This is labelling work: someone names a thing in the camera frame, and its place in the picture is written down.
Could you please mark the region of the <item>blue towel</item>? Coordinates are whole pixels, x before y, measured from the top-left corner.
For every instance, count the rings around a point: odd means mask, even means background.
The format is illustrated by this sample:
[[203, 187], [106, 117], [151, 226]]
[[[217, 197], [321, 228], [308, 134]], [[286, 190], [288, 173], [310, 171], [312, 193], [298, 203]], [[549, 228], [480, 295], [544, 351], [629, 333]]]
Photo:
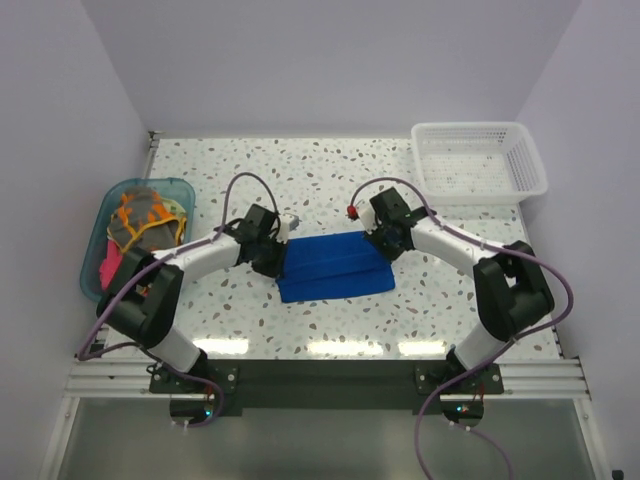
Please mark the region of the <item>blue towel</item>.
[[362, 232], [293, 239], [277, 285], [284, 303], [346, 299], [391, 291], [390, 262]]

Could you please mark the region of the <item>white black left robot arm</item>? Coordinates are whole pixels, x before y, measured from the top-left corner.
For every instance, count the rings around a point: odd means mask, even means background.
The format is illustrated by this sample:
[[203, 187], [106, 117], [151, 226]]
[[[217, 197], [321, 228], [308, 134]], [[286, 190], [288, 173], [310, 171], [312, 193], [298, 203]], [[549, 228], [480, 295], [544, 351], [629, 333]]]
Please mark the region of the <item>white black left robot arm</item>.
[[126, 253], [97, 307], [98, 319], [153, 358], [173, 368], [185, 392], [211, 377], [207, 354], [174, 325], [181, 289], [211, 273], [248, 264], [277, 279], [283, 274], [289, 234], [299, 219], [253, 204], [246, 215], [185, 245]]

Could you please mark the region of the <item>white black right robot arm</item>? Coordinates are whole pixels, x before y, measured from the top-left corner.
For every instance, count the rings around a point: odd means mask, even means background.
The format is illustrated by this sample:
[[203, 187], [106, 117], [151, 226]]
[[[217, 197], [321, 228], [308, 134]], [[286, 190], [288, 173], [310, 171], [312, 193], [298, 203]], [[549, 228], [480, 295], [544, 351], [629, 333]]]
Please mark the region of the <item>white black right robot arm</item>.
[[470, 391], [481, 380], [478, 365], [555, 308], [541, 266], [523, 241], [501, 245], [474, 239], [424, 206], [410, 208], [394, 188], [359, 201], [350, 214], [361, 221], [365, 238], [388, 261], [418, 251], [473, 280], [479, 323], [446, 356], [445, 379], [454, 391]]

